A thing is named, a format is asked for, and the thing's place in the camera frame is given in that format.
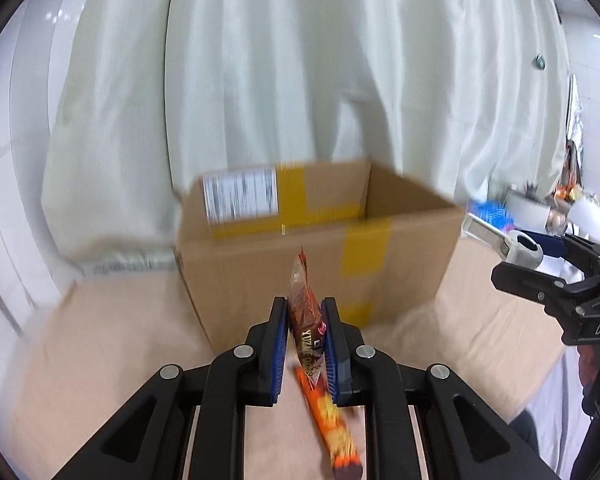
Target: orange tube package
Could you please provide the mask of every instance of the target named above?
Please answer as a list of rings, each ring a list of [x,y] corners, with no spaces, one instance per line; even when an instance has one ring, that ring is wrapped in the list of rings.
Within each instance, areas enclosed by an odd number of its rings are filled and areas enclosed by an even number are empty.
[[[329,451],[334,478],[360,480],[362,478],[360,454],[338,407],[331,402],[331,394],[324,377],[320,377],[313,386],[302,368],[296,367],[295,372],[324,445]]]

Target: open cardboard box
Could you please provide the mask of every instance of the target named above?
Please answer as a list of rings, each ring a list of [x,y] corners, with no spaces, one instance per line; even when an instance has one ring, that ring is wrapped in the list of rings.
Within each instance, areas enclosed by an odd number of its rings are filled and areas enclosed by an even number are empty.
[[[438,291],[464,212],[367,161],[206,176],[184,201],[180,272],[215,352],[244,342],[307,255],[344,322],[391,319]]]

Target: barcode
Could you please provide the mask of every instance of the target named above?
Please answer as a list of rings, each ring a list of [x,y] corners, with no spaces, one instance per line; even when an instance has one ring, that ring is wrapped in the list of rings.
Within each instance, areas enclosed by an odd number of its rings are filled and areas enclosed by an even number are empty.
[[[210,224],[278,214],[275,168],[209,175],[203,187]]]

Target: snack package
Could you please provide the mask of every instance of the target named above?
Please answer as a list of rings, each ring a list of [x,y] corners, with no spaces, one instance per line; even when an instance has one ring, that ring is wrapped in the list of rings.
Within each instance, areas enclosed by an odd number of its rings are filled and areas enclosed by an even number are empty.
[[[304,251],[301,251],[294,261],[288,304],[289,325],[296,342],[298,358],[309,382],[315,386],[324,362],[324,335],[327,325],[322,320],[320,305],[307,282]]]
[[[335,480],[360,480],[362,460],[356,443],[344,422],[338,407],[331,402],[331,394],[324,378],[312,385],[306,374],[296,368],[296,377],[318,426],[324,445],[329,451]]]

